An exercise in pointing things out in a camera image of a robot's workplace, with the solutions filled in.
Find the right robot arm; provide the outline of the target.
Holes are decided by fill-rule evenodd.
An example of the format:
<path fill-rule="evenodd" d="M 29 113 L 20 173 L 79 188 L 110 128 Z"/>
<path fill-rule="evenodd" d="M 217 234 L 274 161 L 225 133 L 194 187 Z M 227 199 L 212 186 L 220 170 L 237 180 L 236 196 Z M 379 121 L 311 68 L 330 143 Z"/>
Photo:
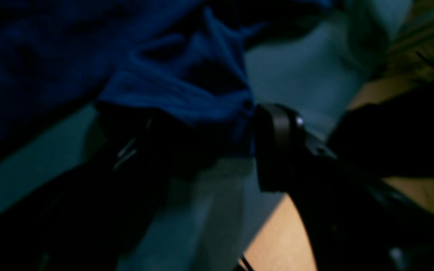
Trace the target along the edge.
<path fill-rule="evenodd" d="M 328 146 L 382 177 L 434 177 L 434 82 L 349 111 Z"/>

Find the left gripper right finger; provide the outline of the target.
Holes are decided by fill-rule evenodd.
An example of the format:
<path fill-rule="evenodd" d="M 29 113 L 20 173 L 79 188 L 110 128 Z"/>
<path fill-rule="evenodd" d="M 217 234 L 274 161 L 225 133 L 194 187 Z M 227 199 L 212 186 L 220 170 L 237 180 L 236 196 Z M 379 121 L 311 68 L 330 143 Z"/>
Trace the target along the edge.
<path fill-rule="evenodd" d="M 434 215 L 338 158 L 303 117 L 259 104 L 253 120 L 262 192 L 286 193 L 319 271 L 434 271 Z"/>

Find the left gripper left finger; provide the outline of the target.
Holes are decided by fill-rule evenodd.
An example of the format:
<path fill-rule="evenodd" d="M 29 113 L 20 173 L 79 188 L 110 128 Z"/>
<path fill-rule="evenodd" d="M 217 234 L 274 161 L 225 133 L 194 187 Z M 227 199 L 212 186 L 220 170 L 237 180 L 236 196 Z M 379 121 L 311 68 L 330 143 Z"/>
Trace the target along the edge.
<path fill-rule="evenodd" d="M 113 271 L 141 240 L 187 125 L 162 109 L 102 110 L 0 165 L 0 271 Z"/>

